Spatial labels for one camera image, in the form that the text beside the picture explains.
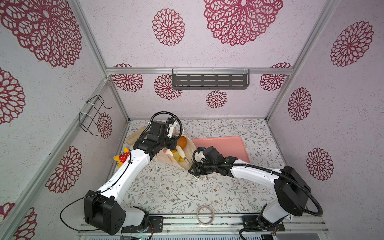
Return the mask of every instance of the floral tablecloth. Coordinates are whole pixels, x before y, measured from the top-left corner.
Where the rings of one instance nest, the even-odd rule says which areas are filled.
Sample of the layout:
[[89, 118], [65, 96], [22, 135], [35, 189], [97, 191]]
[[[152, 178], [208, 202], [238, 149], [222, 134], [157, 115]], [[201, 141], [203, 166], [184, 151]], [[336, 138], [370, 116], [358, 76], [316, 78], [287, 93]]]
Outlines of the floral tablecloth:
[[[146, 125], [145, 120], [131, 121], [128, 135]], [[268, 168], [284, 166], [265, 120], [182, 120], [182, 125], [191, 139], [239, 136], [251, 163]], [[249, 213], [260, 211], [275, 198], [273, 189], [245, 179], [211, 174], [197, 180], [187, 170], [153, 158], [136, 177], [121, 205], [138, 206], [152, 214], [195, 213], [202, 205], [211, 206], [216, 213]]]

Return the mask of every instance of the cable tie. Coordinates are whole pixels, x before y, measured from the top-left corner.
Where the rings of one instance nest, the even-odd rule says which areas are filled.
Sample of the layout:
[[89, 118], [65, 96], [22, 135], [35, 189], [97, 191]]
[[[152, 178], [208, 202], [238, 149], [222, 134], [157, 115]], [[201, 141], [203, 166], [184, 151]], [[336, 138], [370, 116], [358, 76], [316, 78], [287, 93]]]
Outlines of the cable tie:
[[[83, 112], [81, 112], [81, 113], [83, 113]], [[84, 114], [88, 115], [88, 117], [91, 117], [88, 113], [84, 113]]]

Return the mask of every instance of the black cable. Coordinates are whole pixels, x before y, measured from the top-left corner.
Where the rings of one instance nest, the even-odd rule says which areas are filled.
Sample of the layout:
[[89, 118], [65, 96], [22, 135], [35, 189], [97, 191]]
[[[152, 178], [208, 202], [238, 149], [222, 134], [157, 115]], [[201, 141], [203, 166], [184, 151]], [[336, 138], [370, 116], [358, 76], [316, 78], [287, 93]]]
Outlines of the black cable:
[[149, 123], [148, 123], [148, 126], [144, 129], [144, 131], [140, 134], [140, 137], [141, 138], [148, 130], [149, 128], [151, 127], [151, 123], [153, 121], [153, 119], [157, 116], [157, 115], [160, 115], [160, 114], [168, 114], [168, 115], [171, 115], [172, 117], [174, 117], [176, 119], [176, 121], [179, 123], [179, 126], [180, 126], [180, 132], [179, 132], [179, 136], [177, 136], [176, 138], [171, 138], [171, 137], [168, 137], [168, 139], [170, 140], [178, 140], [182, 135], [183, 135], [183, 126], [181, 125], [181, 121], [180, 119], [173, 113], [170, 113], [170, 112], [167, 112], [167, 111], [161, 111], [161, 112], [157, 112], [155, 113], [151, 119], [149, 120]]
[[[125, 240], [124, 236], [122, 235], [122, 229], [120, 229], [120, 233], [121, 233], [122, 240]], [[139, 238], [131, 236], [131, 240], [139, 240]]]
[[243, 237], [243, 234], [242, 232], [255, 232], [255, 231], [259, 231], [259, 230], [264, 230], [264, 229], [267, 229], [267, 228], [270, 228], [270, 227], [274, 227], [276, 226], [277, 224], [279, 224], [281, 221], [284, 220], [285, 217], [282, 217], [280, 218], [279, 220], [277, 220], [277, 222], [271, 224], [271, 225], [268, 225], [268, 226], [265, 226], [265, 227], [255, 227], [255, 228], [243, 228], [239, 231], [239, 235], [241, 237], [242, 240], [248, 240], [246, 239], [245, 237]]
[[317, 208], [317, 211], [318, 212], [312, 212], [312, 211], [309, 211], [307, 209], [303, 209], [303, 212], [305, 213], [308, 213], [308, 214], [311, 214], [311, 215], [314, 215], [314, 216], [322, 216], [323, 215], [323, 209], [322, 207], [320, 206], [319, 202], [316, 200], [316, 198], [314, 196], [312, 196], [312, 194], [304, 187], [302, 187], [298, 182], [296, 182], [295, 180], [293, 180], [292, 178], [290, 177], [287, 177], [286, 175], [283, 175], [279, 172], [275, 172], [275, 171], [272, 171], [271, 169], [268, 169], [268, 168], [264, 168], [264, 167], [260, 167], [260, 166], [256, 166], [256, 165], [252, 165], [252, 164], [244, 164], [244, 163], [236, 163], [236, 164], [221, 164], [221, 165], [213, 165], [213, 166], [207, 166], [207, 165], [203, 165], [199, 162], [196, 161], [195, 159], [195, 154], [198, 153], [198, 152], [201, 152], [203, 151], [202, 149], [196, 149], [196, 151], [193, 152], [192, 154], [192, 159], [193, 161], [195, 162], [196, 165], [198, 165], [199, 167], [204, 167], [204, 168], [217, 168], [217, 167], [252, 167], [252, 168], [256, 168], [256, 169], [259, 169], [259, 170], [262, 170], [262, 171], [265, 171], [265, 172], [268, 172], [268, 173], [271, 173], [271, 174], [274, 174], [276, 176], [279, 176], [281, 178], [283, 178], [284, 180], [286, 180], [287, 182], [295, 185], [296, 187], [298, 187], [301, 191], [303, 191], [305, 193], [305, 195], [308, 196], [308, 198], [315, 204], [316, 208]]
[[116, 180], [116, 182], [114, 182], [114, 184], [112, 184], [112, 185], [111, 185], [110, 187], [108, 187], [106, 190], [104, 190], [104, 191], [102, 191], [102, 192], [98, 192], [98, 193], [93, 194], [93, 195], [90, 195], [90, 196], [85, 196], [85, 197], [79, 198], [78, 200], [73, 201], [73, 202], [71, 202], [70, 204], [68, 204], [67, 206], [65, 206], [65, 207], [61, 210], [60, 215], [59, 215], [59, 216], [60, 216], [60, 220], [64, 223], [64, 225], [66, 225], [67, 227], [69, 227], [70, 229], [75, 230], [75, 231], [91, 232], [91, 231], [97, 231], [97, 230], [99, 230], [98, 228], [96, 228], [96, 229], [92, 229], [92, 230], [80, 230], [80, 229], [75, 229], [75, 228], [69, 226], [68, 224], [66, 224], [66, 223], [64, 222], [63, 218], [61, 217], [61, 215], [62, 215], [63, 211], [64, 211], [67, 207], [69, 207], [70, 205], [74, 204], [75, 202], [77, 202], [77, 201], [79, 201], [79, 200], [81, 200], [81, 199], [84, 199], [84, 198], [87, 198], [87, 197], [93, 197], [93, 196], [96, 196], [96, 195], [98, 195], [98, 194], [101, 194], [101, 193], [103, 193], [103, 192], [108, 191], [108, 190], [109, 190], [111, 187], [113, 187], [113, 186], [120, 180], [120, 178], [124, 175], [125, 171], [128, 169], [129, 165], [131, 164], [131, 159], [132, 159], [132, 154], [131, 154], [131, 151], [129, 151], [129, 162], [128, 162], [127, 167], [124, 169], [124, 172], [120, 175], [120, 177]]

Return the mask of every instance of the roll of tape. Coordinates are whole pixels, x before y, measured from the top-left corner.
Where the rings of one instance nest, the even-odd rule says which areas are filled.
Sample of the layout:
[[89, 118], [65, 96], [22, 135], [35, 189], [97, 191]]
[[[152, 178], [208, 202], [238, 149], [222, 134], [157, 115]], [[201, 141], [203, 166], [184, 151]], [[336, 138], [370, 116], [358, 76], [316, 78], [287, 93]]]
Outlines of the roll of tape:
[[[200, 211], [201, 211], [202, 209], [208, 209], [208, 210], [211, 212], [211, 214], [212, 214], [212, 218], [211, 218], [211, 220], [210, 220], [209, 222], [207, 222], [207, 223], [202, 222], [202, 221], [200, 221], [200, 219], [199, 219], [199, 213], [200, 213]], [[201, 206], [201, 207], [199, 207], [199, 209], [197, 210], [196, 218], [197, 218], [197, 221], [200, 223], [200, 225], [202, 225], [203, 227], [207, 227], [207, 226], [211, 225], [212, 222], [214, 221], [214, 219], [215, 219], [215, 213], [214, 213], [213, 209], [210, 208], [209, 206]]]

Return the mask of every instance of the metal base plate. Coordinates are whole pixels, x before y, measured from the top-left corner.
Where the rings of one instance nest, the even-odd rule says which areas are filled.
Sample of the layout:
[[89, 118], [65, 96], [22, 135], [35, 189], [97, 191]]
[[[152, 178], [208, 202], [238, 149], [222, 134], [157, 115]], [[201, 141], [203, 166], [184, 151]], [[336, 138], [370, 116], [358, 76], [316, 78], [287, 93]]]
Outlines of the metal base plate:
[[[257, 215], [242, 216], [242, 220], [243, 220], [244, 228], [257, 228], [257, 227], [260, 227], [257, 224]], [[266, 230], [267, 231], [271, 231], [271, 232], [275, 232], [277, 230], [279, 232], [283, 232], [283, 231], [285, 231], [285, 227], [284, 227], [283, 222], [280, 222], [278, 225], [276, 225], [274, 227], [267, 228]]]
[[[149, 223], [152, 223], [152, 225], [155, 227], [154, 228], [154, 233], [155, 232], [162, 232], [163, 231], [163, 219], [164, 217], [149, 217]], [[121, 230], [123, 233], [138, 233], [138, 231], [136, 231], [136, 229], [133, 229], [131, 227], [123, 227], [122, 230]], [[149, 226], [149, 228], [144, 231], [144, 232], [151, 232], [152, 229], [151, 229], [151, 226]]]

